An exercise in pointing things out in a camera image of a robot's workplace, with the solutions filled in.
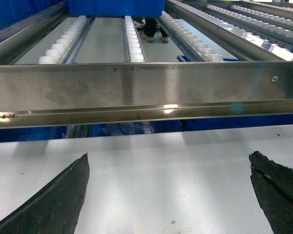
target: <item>stainless steel rail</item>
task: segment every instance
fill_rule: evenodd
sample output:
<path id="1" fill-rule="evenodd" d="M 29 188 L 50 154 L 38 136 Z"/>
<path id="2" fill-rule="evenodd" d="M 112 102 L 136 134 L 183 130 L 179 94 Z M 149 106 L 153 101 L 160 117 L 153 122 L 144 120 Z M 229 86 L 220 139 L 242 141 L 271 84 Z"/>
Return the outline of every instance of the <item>stainless steel rail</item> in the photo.
<path id="1" fill-rule="evenodd" d="M 272 15 L 278 15 L 280 17 L 284 17 L 286 19 L 293 20 L 293 10 L 280 7 L 280 6 L 273 6 L 269 4 L 257 3 L 257 2 L 250 2 L 250 1 L 242 1 L 242 6 L 247 7 L 249 9 L 262 11 Z"/>
<path id="2" fill-rule="evenodd" d="M 0 128 L 293 113 L 293 62 L 0 66 Z"/>
<path id="3" fill-rule="evenodd" d="M 31 25 L 20 24 L 23 29 L 0 43 L 0 65 L 14 64 L 68 16 L 68 9 L 61 2 L 32 16 Z"/>

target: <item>shoe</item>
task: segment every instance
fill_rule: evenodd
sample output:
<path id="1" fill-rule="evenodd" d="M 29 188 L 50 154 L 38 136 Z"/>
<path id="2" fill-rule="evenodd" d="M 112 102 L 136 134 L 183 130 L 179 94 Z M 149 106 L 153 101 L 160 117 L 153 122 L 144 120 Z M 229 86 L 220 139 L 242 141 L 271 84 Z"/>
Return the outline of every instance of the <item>shoe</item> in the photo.
<path id="1" fill-rule="evenodd" d="M 143 30 L 143 26 L 145 25 L 145 23 L 139 23 L 139 22 L 136 22 L 136 21 L 134 21 L 134 24 L 135 24 L 135 26 L 136 26 L 136 29 L 138 30 L 138 31 L 142 31 Z"/>
<path id="2" fill-rule="evenodd" d="M 162 43 L 168 43 L 170 41 L 170 37 L 162 37 Z"/>
<path id="3" fill-rule="evenodd" d="M 153 43 L 154 42 L 154 37 L 148 37 L 144 33 L 141 33 L 140 34 L 140 38 L 143 39 L 143 40 L 145 40 L 148 43 Z"/>

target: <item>blue plastic crate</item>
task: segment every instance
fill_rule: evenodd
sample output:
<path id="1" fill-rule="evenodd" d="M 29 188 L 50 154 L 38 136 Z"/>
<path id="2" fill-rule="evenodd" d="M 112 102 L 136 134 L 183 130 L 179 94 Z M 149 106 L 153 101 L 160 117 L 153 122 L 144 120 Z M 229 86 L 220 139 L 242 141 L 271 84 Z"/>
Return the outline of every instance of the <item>blue plastic crate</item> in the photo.
<path id="1" fill-rule="evenodd" d="M 93 124 L 90 128 L 89 137 L 172 133 L 182 132 L 182 130 L 179 120 Z"/>
<path id="2" fill-rule="evenodd" d="M 160 16 L 165 0 L 66 0 L 75 16 Z"/>
<path id="3" fill-rule="evenodd" d="M 0 142 L 62 139 L 66 126 L 0 129 Z"/>
<path id="4" fill-rule="evenodd" d="M 292 115 L 200 118 L 183 120 L 184 131 L 247 128 L 293 124 Z"/>
<path id="5" fill-rule="evenodd" d="M 62 0 L 0 0 L 0 30 Z"/>

